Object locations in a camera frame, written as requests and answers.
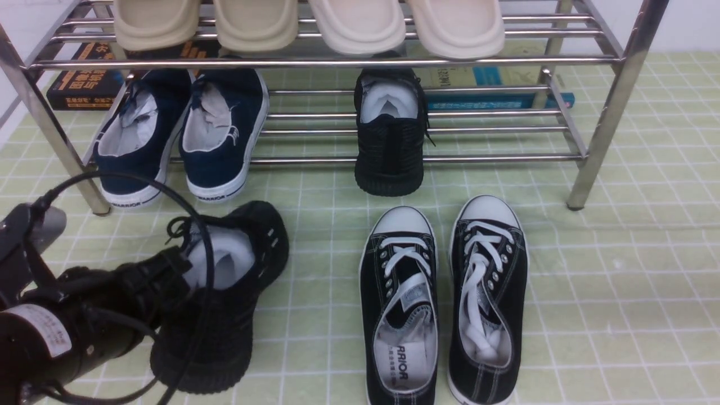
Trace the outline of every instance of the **white rubber sole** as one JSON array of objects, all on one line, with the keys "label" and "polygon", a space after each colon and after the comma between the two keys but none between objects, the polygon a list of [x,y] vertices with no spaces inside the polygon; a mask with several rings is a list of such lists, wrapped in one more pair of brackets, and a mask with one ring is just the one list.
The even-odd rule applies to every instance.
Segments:
[{"label": "white rubber sole", "polygon": [[[215,12],[220,13],[222,8],[217,5],[219,1],[235,1],[235,0],[215,0]],[[230,50],[240,52],[268,52],[278,50],[290,45],[297,37],[299,31],[298,25],[298,5],[297,1],[291,0],[288,4],[290,13],[283,21],[268,21],[266,26],[280,26],[282,29],[273,35],[257,35],[256,39],[238,37],[237,27],[231,23],[238,18],[217,16],[217,41]]]},{"label": "white rubber sole", "polygon": [[[423,219],[424,219],[425,222],[428,224],[428,228],[430,228],[430,235],[433,237],[433,249],[435,249],[435,271],[437,271],[437,270],[440,268],[440,262],[439,262],[439,256],[438,256],[438,242],[437,242],[437,239],[435,239],[435,231],[433,230],[433,224],[431,224],[430,221],[428,221],[428,217],[426,217],[425,214],[423,214],[422,212],[420,212],[420,210],[417,210],[417,209],[415,209],[415,208],[413,208],[413,209],[416,210],[416,211],[418,211],[418,212],[420,213],[420,215],[423,216]],[[362,257],[362,259],[360,259],[360,264],[358,265],[358,279],[360,278],[360,273],[362,272],[362,261],[363,261],[363,259],[365,258],[365,257],[364,257],[364,252],[365,252],[364,249],[365,249],[365,246],[367,246],[368,242],[370,242],[370,237],[373,235],[373,231],[375,230],[375,228],[377,228],[377,224],[380,223],[380,220],[382,220],[382,218],[385,216],[386,213],[387,213],[387,211],[385,211],[385,212],[380,216],[380,218],[377,219],[377,221],[375,222],[375,225],[373,225],[372,230],[370,231],[370,233],[369,233],[368,236],[367,236],[367,239],[365,240],[365,245],[363,245],[363,257]],[[361,297],[361,302],[360,302],[360,319],[363,319],[363,320],[364,320],[365,318],[363,317],[363,314],[362,314],[362,289],[361,289],[360,282],[358,282],[358,290],[359,290],[359,292],[360,292],[360,297]],[[434,312],[435,314],[437,314],[437,308],[434,308],[434,304],[433,304],[433,303],[431,303],[431,304],[433,305],[433,312]],[[439,357],[440,357],[440,355],[439,355],[439,350],[440,350],[440,341],[439,341],[439,339],[438,339],[437,349],[438,349],[438,359],[439,359]],[[368,405],[373,405],[373,404],[370,403],[370,395],[368,394],[368,391],[367,391],[367,382],[365,383],[365,397],[366,397],[366,399],[367,399]],[[436,402],[437,402],[437,398],[434,398],[434,399],[433,399],[433,403],[436,403]]]},{"label": "white rubber sole", "polygon": [[494,16],[493,26],[474,43],[468,38],[458,38],[457,43],[450,43],[437,34],[437,32],[446,32],[445,28],[434,27],[438,23],[427,15],[428,10],[424,6],[419,6],[421,3],[409,1],[409,4],[413,11],[418,39],[434,55],[451,59],[478,59],[497,55],[505,47],[505,26],[503,16],[499,12]]},{"label": "white rubber sole", "polygon": [[[453,222],[452,228],[450,229],[450,239],[449,239],[449,240],[450,240],[450,250],[448,250],[448,268],[450,269],[450,277],[451,277],[451,282],[450,282],[450,299],[451,299],[451,302],[453,303],[453,305],[455,304],[455,274],[454,274],[453,271],[452,271],[452,252],[453,252],[453,248],[455,247],[455,246],[454,246],[454,242],[455,242],[455,240],[454,240],[454,239],[455,239],[455,238],[454,238],[455,228],[457,227],[457,223],[460,221],[460,217],[462,217],[462,213],[465,212],[465,210],[467,209],[467,206],[470,205],[470,203],[471,203],[472,201],[474,201],[476,198],[478,198],[478,197],[485,197],[485,196],[496,198],[494,195],[481,194],[481,195],[477,195],[477,196],[469,199],[469,200],[465,203],[465,205],[462,206],[462,209],[461,209],[460,212],[457,214],[457,218],[455,218],[455,222]],[[513,213],[513,215],[515,216],[515,220],[518,221],[518,227],[520,228],[520,231],[523,233],[523,235],[525,235],[525,231],[523,231],[523,226],[522,226],[522,224],[520,223],[520,220],[518,219],[517,214],[515,214],[515,211],[513,210],[513,208],[512,208],[511,206],[508,205],[508,208],[510,208],[510,211],[511,211],[511,212]],[[527,261],[528,261],[528,263],[529,263],[529,262],[530,262],[530,256],[529,256],[529,253],[528,253],[528,252],[529,252],[529,250],[528,250],[528,242],[525,241],[525,255],[526,255]],[[470,399],[468,399],[465,395],[463,395],[462,393],[460,393],[460,391],[459,391],[459,390],[457,389],[457,387],[455,386],[455,383],[453,383],[452,377],[450,376],[450,367],[448,367],[447,378],[448,378],[448,386],[450,387],[450,392],[452,392],[453,396],[455,397],[455,399],[457,399],[458,402],[460,402],[460,404],[462,404],[462,405],[485,405],[485,404],[478,404],[477,402],[470,401]],[[495,405],[507,405],[507,404],[509,404],[509,403],[510,403],[510,400],[513,398],[513,393],[515,393],[515,390],[514,390],[514,389],[513,389],[513,392],[510,394],[510,396],[509,396],[506,400],[504,400],[504,401],[502,401],[502,402],[498,402],[498,403],[495,404]]]},{"label": "white rubber sole", "polygon": [[[170,1],[172,4],[176,3],[176,0],[166,1]],[[147,9],[151,3],[152,1],[144,1],[141,6],[137,7],[137,10],[132,10],[131,12],[144,14],[151,12]],[[178,21],[173,29],[163,31],[159,30],[156,26],[136,27],[131,25],[130,22],[118,21],[117,19],[120,18],[121,14],[116,12],[114,30],[117,36],[117,43],[126,50],[152,50],[182,44],[195,35],[199,13],[200,0],[191,0],[187,11],[180,12],[180,14],[176,16]]]},{"label": "white rubber sole", "polygon": [[245,148],[245,155],[243,156],[243,167],[240,169],[240,172],[229,182],[210,188],[192,184],[190,178],[186,177],[187,187],[190,192],[197,197],[198,200],[204,203],[223,203],[235,197],[240,193],[240,191],[242,191],[243,187],[245,187],[245,182],[248,178],[248,171],[250,170],[250,159],[253,155],[253,149],[255,148],[255,144],[258,142],[260,132],[263,130],[263,125],[265,125],[265,119],[268,115],[268,108],[270,107],[270,94],[268,92],[267,85],[265,84],[263,76],[259,72],[258,77],[260,78],[260,85],[263,89],[263,103],[260,106],[258,117],[255,120],[253,133],[250,134],[250,138],[248,139],[248,145]]},{"label": "white rubber sole", "polygon": [[[185,110],[183,111],[183,115],[181,115],[178,122],[175,124],[175,127],[173,128],[173,133],[170,135],[170,138],[168,139],[168,142],[165,144],[165,148],[163,148],[163,154],[160,158],[160,171],[158,172],[158,175],[155,176],[155,181],[165,184],[165,181],[168,178],[168,163],[170,162],[170,155],[173,151],[173,145],[175,145],[175,141],[177,141],[177,138],[180,136],[180,133],[183,130],[183,122],[185,121],[185,115],[188,113],[190,108],[190,104],[185,107]],[[140,191],[134,192],[132,194],[112,194],[111,192],[106,191],[102,187],[102,183],[100,183],[101,187],[100,190],[102,191],[103,196],[105,196],[105,200],[107,200],[110,205],[116,207],[116,208],[122,208],[122,209],[133,209],[133,208],[140,208],[140,207],[148,207],[152,205],[160,196],[160,190],[156,189],[153,186],[147,186],[143,188]]]},{"label": "white rubber sole", "polygon": [[[318,29],[323,35],[325,44],[335,52],[345,55],[371,55],[394,49],[405,41],[405,19],[402,17],[402,10],[400,10],[400,18],[393,21],[393,28],[388,36],[369,41],[361,35],[356,38],[344,35],[330,22],[329,17],[325,15],[323,11],[324,6],[316,4],[313,0],[309,0],[308,2],[312,8],[312,14],[317,21]],[[336,22],[336,24],[339,26],[344,25],[342,22]]]}]

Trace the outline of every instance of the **slipper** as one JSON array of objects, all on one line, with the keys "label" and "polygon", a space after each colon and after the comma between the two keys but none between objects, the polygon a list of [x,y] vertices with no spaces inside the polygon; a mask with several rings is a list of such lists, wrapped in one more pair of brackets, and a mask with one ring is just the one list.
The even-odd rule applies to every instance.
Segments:
[{"label": "slipper", "polygon": [[215,19],[225,48],[278,50],[297,36],[297,0],[215,0]]},{"label": "slipper", "polygon": [[115,35],[127,50],[179,45],[197,31],[201,0],[115,0]]},{"label": "slipper", "polygon": [[405,40],[397,0],[308,0],[325,43],[346,55],[391,50]]},{"label": "slipper", "polygon": [[477,59],[505,46],[498,0],[408,0],[420,42],[435,55]]}]

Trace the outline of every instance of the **brand logo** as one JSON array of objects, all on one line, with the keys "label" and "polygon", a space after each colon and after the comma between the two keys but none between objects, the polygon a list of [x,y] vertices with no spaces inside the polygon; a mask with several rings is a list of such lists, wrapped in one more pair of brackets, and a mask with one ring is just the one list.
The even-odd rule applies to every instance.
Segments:
[{"label": "brand logo", "polygon": [[392,385],[397,387],[397,380],[408,379],[408,356],[405,354],[405,346],[389,347],[390,356],[390,378]]},{"label": "brand logo", "polygon": [[132,204],[113,204],[113,205],[118,208],[133,208],[133,207],[139,207],[141,204],[142,204],[141,202],[134,202]]},{"label": "brand logo", "polygon": [[221,195],[219,197],[198,197],[198,198],[200,200],[204,200],[204,201],[218,201],[218,200],[222,200],[225,197],[226,197],[225,195]]},{"label": "brand logo", "polygon": [[238,130],[238,128],[235,127],[234,125],[232,127],[230,127],[230,132],[228,133],[228,135],[233,137],[233,145],[237,145],[238,138],[240,137],[240,131]]}]

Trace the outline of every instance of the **black canvas sneaker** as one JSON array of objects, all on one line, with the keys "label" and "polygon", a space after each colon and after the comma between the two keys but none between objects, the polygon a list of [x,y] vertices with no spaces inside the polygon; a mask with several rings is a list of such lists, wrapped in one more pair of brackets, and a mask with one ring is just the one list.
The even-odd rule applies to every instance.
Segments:
[{"label": "black canvas sneaker", "polygon": [[387,211],[360,261],[370,405],[432,405],[438,367],[437,246],[410,207]]},{"label": "black canvas sneaker", "polygon": [[382,197],[417,190],[423,183],[428,130],[428,103],[420,79],[412,69],[364,69],[355,86],[355,110],[358,186]]},{"label": "black canvas sneaker", "polygon": [[[210,321],[197,355],[179,386],[187,393],[217,393],[233,387],[248,369],[253,349],[253,313],[258,296],[280,276],[289,241],[277,210],[264,201],[248,202],[224,218],[204,216],[215,256],[215,291]],[[160,382],[174,381],[204,303],[207,274],[204,245],[187,217],[168,224],[171,237],[183,237],[192,269],[184,277],[195,291],[160,327],[150,368]]]},{"label": "black canvas sneaker", "polygon": [[528,251],[518,218],[491,195],[470,200],[450,245],[454,320],[448,382],[465,405],[504,404],[520,370]]}]

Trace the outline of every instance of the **shoe rack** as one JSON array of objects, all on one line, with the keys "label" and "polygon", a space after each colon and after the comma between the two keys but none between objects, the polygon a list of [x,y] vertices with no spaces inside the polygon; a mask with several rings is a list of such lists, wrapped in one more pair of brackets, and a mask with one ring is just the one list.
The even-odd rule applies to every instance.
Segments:
[{"label": "shoe rack", "polygon": [[[516,38],[546,38],[547,46],[543,55],[510,55],[496,56],[477,61],[455,61],[436,57],[404,58],[404,59],[369,59],[348,58],[338,55],[333,60],[328,59],[176,59],[139,61],[124,58],[125,53],[117,44],[112,32],[112,0],[74,0],[68,11],[53,26],[38,48],[23,61],[14,49],[2,26],[0,26],[0,68],[14,85],[20,99],[25,103],[31,116],[40,126],[40,130],[53,147],[54,152],[71,175],[87,170],[93,170],[90,154],[84,157],[78,154],[72,142],[64,132],[58,119],[46,102],[42,92],[37,88],[37,80],[44,71],[62,70],[92,70],[115,69],[128,72],[131,69],[153,68],[422,68],[429,66],[501,66],[501,65],[528,65],[542,66],[539,79],[533,86],[486,86],[463,89],[426,88],[426,92],[444,93],[456,92],[466,94],[496,94],[498,92],[533,92],[536,94],[534,108],[527,110],[477,110],[457,112],[431,112],[430,134],[440,138],[444,135],[465,136],[476,135],[485,137],[491,133],[557,133],[563,135],[567,141],[568,150],[565,153],[517,153],[517,154],[485,154],[485,155],[456,155],[456,156],[426,156],[427,163],[506,163],[514,162],[543,162],[543,161],[574,161],[579,169],[575,184],[570,191],[567,207],[570,210],[580,210],[585,206],[590,189],[595,183],[600,167],[603,164],[606,152],[610,147],[620,119],[632,93],[638,75],[645,62],[647,52],[652,44],[662,16],[665,13],[669,0],[643,0],[635,22],[632,35],[626,46],[622,46],[610,31],[605,20],[600,16],[592,0],[551,0],[557,3],[553,14],[514,14],[505,15],[506,37],[508,40]],[[89,17],[90,11],[96,17]],[[315,20],[303,18],[300,24],[303,27],[315,27]],[[405,18],[408,26],[406,38],[416,39],[415,27],[411,17]],[[215,40],[217,35],[208,27],[213,27],[214,19],[201,18],[199,26],[203,27],[194,40]],[[543,25],[541,28],[526,28],[526,25]],[[102,32],[76,32],[78,28],[99,27]],[[599,45],[600,52],[582,55],[569,55],[560,52],[563,39],[569,37],[593,38]],[[315,27],[314,32],[301,32],[299,38],[307,40],[322,40]],[[69,61],[57,60],[58,52],[66,43],[108,42],[111,43],[115,61]],[[615,79],[611,85],[605,107],[600,115],[595,133],[588,145],[585,145],[573,123],[570,111],[560,103],[559,108],[545,109],[545,101],[552,95],[555,99],[562,99],[559,87],[554,79],[554,69],[561,65],[609,65],[615,72]],[[336,90],[295,90],[275,89],[271,94],[283,96],[313,96],[313,95],[343,95],[352,97],[353,89]],[[108,117],[112,116],[122,103],[123,97],[118,97]],[[354,112],[343,113],[317,113],[317,114],[270,114],[268,121],[272,120],[338,120],[354,118]],[[512,125],[512,119],[523,117],[556,117],[557,125]],[[434,125],[433,119],[453,117],[498,118],[507,119],[510,125],[474,125],[465,128],[443,128]],[[265,130],[264,136],[319,136],[319,135],[354,135],[354,121],[349,120],[347,129],[298,128],[297,130]],[[299,164],[350,164],[355,156],[347,157],[296,157],[273,156],[269,158],[253,158],[252,164],[257,165],[299,165]],[[106,215],[110,206],[104,200],[97,186],[92,182],[78,185],[80,193],[84,196],[93,213]]]}]

